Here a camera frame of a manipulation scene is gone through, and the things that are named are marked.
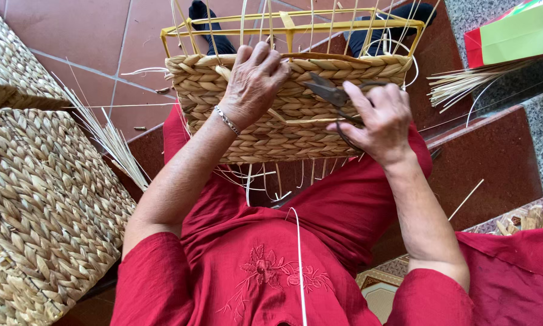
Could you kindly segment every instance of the finger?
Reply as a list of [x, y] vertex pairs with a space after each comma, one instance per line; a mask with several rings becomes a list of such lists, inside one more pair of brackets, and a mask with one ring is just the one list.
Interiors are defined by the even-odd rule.
[[[362, 144], [364, 143], [364, 140], [366, 136], [364, 136], [364, 133], [362, 132], [362, 129], [356, 128], [353, 125], [346, 123], [346, 122], [340, 122], [340, 130], [344, 134], [344, 136], [348, 137], [354, 144], [356, 144], [359, 147], [362, 147]], [[330, 123], [327, 127], [327, 130], [330, 131], [336, 131], [338, 127], [335, 123]]]
[[235, 64], [242, 64], [249, 59], [251, 56], [251, 53], [253, 52], [253, 48], [248, 45], [242, 45], [239, 47], [239, 50], [237, 50], [236, 55], [236, 61]]
[[366, 98], [366, 96], [364, 96], [362, 90], [358, 88], [358, 86], [350, 83], [349, 81], [345, 81], [342, 86], [344, 86], [344, 91], [346, 91], [346, 93], [350, 97], [350, 100], [352, 100], [354, 107], [356, 107], [356, 110], [358, 111], [358, 113], [360, 113], [362, 119], [366, 122], [366, 120], [369, 119], [370, 115], [373, 114], [374, 108], [372, 107], [372, 104]]
[[253, 49], [253, 53], [247, 62], [253, 64], [254, 66], [259, 66], [263, 59], [268, 56], [268, 53], [270, 53], [269, 44], [266, 42], [259, 42]]
[[384, 87], [374, 87], [371, 89], [370, 92], [368, 92], [368, 98], [376, 110], [384, 107], [387, 103], [390, 103], [390, 95]]
[[390, 99], [393, 102], [402, 103], [402, 97], [400, 96], [400, 87], [398, 87], [398, 85], [389, 83], [384, 86], [384, 89], [386, 90], [386, 92], [390, 96]]
[[402, 97], [402, 102], [404, 103], [404, 105], [406, 105], [406, 107], [411, 106], [411, 99], [410, 96], [408, 96], [408, 93], [406, 93], [405, 91], [401, 91], [400, 97]]
[[272, 80], [277, 86], [283, 84], [291, 75], [292, 68], [287, 62], [280, 62], [280, 65], [271, 75]]
[[280, 59], [280, 52], [271, 50], [268, 57], [259, 65], [259, 69], [271, 76], [280, 63]]

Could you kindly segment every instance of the yellow metal frame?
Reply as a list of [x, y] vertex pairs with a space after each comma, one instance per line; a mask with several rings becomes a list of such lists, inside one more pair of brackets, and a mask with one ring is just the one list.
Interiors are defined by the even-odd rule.
[[[381, 13], [384, 15], [388, 15], [388, 13], [383, 12], [376, 8], [360, 8], [360, 9], [337, 9], [335, 11], [332, 10], [320, 10], [320, 11], [313, 11], [314, 15], [317, 14], [326, 14], [326, 13], [348, 13], [348, 12], [356, 12], [358, 11], [369, 11], [370, 15], [374, 15], [374, 12]], [[271, 18], [281, 18], [282, 22], [284, 24], [283, 27], [271, 27], [264, 31], [270, 31], [274, 34], [285, 34], [286, 41], [288, 43], [288, 52], [292, 53], [294, 52], [292, 49], [292, 41], [294, 39], [295, 34], [306, 34], [311, 33], [311, 30], [314, 32], [319, 33], [329, 33], [330, 30], [332, 32], [341, 32], [341, 31], [360, 31], [360, 30], [381, 30], [383, 28], [392, 28], [392, 27], [408, 27], [408, 28], [416, 28], [416, 37], [414, 38], [414, 41], [412, 42], [410, 51], [408, 53], [408, 56], [412, 56], [414, 49], [416, 48], [416, 45], [418, 43], [418, 39], [420, 38], [420, 34], [422, 33], [424, 29], [424, 22], [420, 20], [413, 20], [413, 19], [405, 19], [402, 17], [398, 17], [396, 15], [390, 14], [390, 18], [393, 19], [386, 19], [386, 20], [355, 20], [355, 21], [339, 21], [331, 23], [319, 23], [319, 24], [313, 24], [312, 25], [299, 25], [295, 26], [294, 22], [292, 21], [291, 17], [295, 16], [311, 16], [312, 11], [279, 11], [271, 13]], [[243, 17], [243, 20], [256, 20], [261, 18], [270, 18], [269, 13], [261, 14], [261, 13], [253, 13], [253, 14], [246, 14]], [[211, 18], [211, 23], [223, 23], [225, 21], [241, 21], [242, 17], [241, 15], [237, 16], [228, 16], [228, 17], [217, 17], [217, 18]], [[167, 37], [177, 37], [179, 34], [181, 37], [191, 37], [193, 38], [195, 35], [210, 35], [210, 33], [213, 33], [213, 35], [241, 35], [248, 34], [259, 34], [260, 28], [247, 28], [247, 29], [235, 29], [235, 30], [217, 30], [210, 32], [209, 30], [205, 31], [192, 31], [191, 30], [191, 23], [193, 24], [208, 24], [209, 19], [203, 18], [203, 19], [195, 19], [191, 20], [190, 18], [187, 18], [186, 21], [181, 23], [178, 26], [172, 26], [172, 27], [166, 27], [161, 29], [161, 41], [163, 41], [163, 46], [165, 47], [165, 53], [167, 54], [167, 57], [171, 57], [171, 54], [169, 53], [169, 48], [167, 47]], [[181, 31], [180, 29], [183, 27], [187, 27], [188, 31]], [[200, 54], [197, 47], [193, 47], [193, 52], [195, 54]]]

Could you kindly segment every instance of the woven hyacinth panel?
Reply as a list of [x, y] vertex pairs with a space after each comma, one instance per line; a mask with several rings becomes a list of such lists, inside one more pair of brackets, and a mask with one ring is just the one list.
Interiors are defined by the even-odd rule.
[[64, 92], [0, 17], [0, 108], [56, 110]]
[[[189, 55], [166, 59], [166, 67], [171, 73], [167, 78], [173, 79], [191, 134], [201, 128], [225, 94], [235, 55], [219, 57], [222, 66], [215, 56]], [[280, 88], [271, 107], [280, 117], [268, 112], [243, 130], [222, 157], [221, 163], [358, 155], [336, 132], [325, 129], [327, 123], [339, 117], [336, 108], [312, 93], [304, 82], [313, 82], [310, 73], [315, 72], [337, 86], [341, 86], [345, 80], [359, 85], [371, 79], [402, 85], [412, 58], [393, 55], [350, 59], [293, 59], [290, 62], [291, 76]], [[348, 115], [356, 114], [350, 102], [341, 110]]]
[[135, 202], [71, 116], [0, 110], [0, 325], [49, 325], [120, 257]]

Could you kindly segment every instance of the woman's left hand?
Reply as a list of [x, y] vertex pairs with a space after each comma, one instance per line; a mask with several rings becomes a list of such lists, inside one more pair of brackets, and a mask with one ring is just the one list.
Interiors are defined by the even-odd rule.
[[288, 63], [266, 42], [237, 51], [231, 78], [219, 108], [240, 130], [257, 121], [271, 107], [280, 86], [290, 76]]

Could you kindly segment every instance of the finished woven basket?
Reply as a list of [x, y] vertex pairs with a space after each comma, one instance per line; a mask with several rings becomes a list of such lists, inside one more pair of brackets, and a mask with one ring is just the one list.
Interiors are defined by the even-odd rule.
[[[327, 123], [339, 118], [336, 108], [313, 94], [304, 82], [310, 82], [310, 72], [315, 72], [338, 86], [345, 80], [358, 85], [366, 79], [402, 85], [406, 71], [412, 64], [410, 57], [400, 55], [366, 59], [318, 53], [288, 53], [284, 56], [330, 59], [293, 59], [289, 63], [292, 74], [281, 86], [271, 110], [241, 132], [222, 157], [221, 163], [358, 155], [336, 132], [326, 130]], [[199, 130], [225, 94], [235, 55], [220, 55], [219, 59], [224, 66], [219, 65], [215, 56], [191, 55], [166, 59], [191, 134]], [[348, 115], [356, 114], [351, 103], [341, 110]]]
[[[183, 17], [178, 0], [174, 0]], [[189, 134], [201, 128], [204, 121], [210, 116], [213, 107], [223, 98], [227, 88], [231, 69], [235, 61], [235, 55], [220, 55], [215, 50], [215, 55], [205, 56], [199, 52], [195, 42], [195, 35], [213, 37], [213, 35], [239, 35], [243, 41], [244, 34], [257, 35], [260, 40], [265, 31], [269, 34], [273, 47], [274, 35], [285, 35], [288, 52], [282, 55], [287, 59], [292, 74], [281, 86], [271, 109], [260, 120], [241, 132], [241, 135], [233, 142], [229, 150], [221, 158], [224, 164], [245, 164], [256, 162], [294, 161], [308, 158], [337, 158], [359, 155], [350, 148], [346, 142], [336, 133], [325, 129], [326, 124], [340, 119], [337, 108], [326, 102], [321, 97], [312, 93], [304, 85], [310, 82], [310, 73], [329, 79], [336, 86], [341, 86], [345, 80], [359, 85], [367, 80], [392, 82], [402, 85], [406, 71], [411, 68], [412, 54], [416, 48], [425, 24], [422, 21], [400, 18], [388, 14], [377, 8], [334, 9], [319, 11], [279, 11], [272, 12], [271, 3], [267, 1], [269, 13], [245, 14], [246, 2], [244, 1], [241, 16], [203, 18], [197, 20], [187, 19], [182, 24], [161, 30], [161, 39], [167, 54], [166, 67], [170, 74], [167, 79], [173, 80], [173, 87], [177, 90], [179, 103], [186, 119]], [[369, 12], [370, 20], [355, 20], [357, 12]], [[333, 21], [332, 23], [317, 23], [296, 26], [292, 17], [311, 16], [334, 13], [352, 13], [351, 21]], [[378, 14], [386, 15], [386, 19], [374, 19]], [[269, 28], [244, 28], [246, 20], [268, 22]], [[273, 20], [281, 19], [278, 24]], [[211, 23], [224, 23], [239, 21], [239, 30], [213, 30]], [[209, 29], [193, 31], [192, 24], [205, 24]], [[407, 55], [396, 55], [396, 49], [384, 50], [386, 55], [364, 56], [362, 52], [370, 47], [372, 30], [386, 30], [397, 27], [416, 29], [416, 38], [408, 49]], [[327, 33], [367, 30], [363, 51], [359, 58], [347, 55], [334, 55], [328, 53], [299, 52], [292, 50], [292, 41], [296, 34]], [[194, 54], [187, 52], [185, 43], [181, 41], [183, 55], [171, 56], [167, 47], [167, 37], [189, 37]], [[348, 102], [341, 108], [348, 115], [357, 115], [353, 105]]]
[[58, 110], [64, 92], [0, 17], [0, 108]]
[[120, 257], [135, 202], [71, 116], [0, 110], [0, 325], [50, 325]]

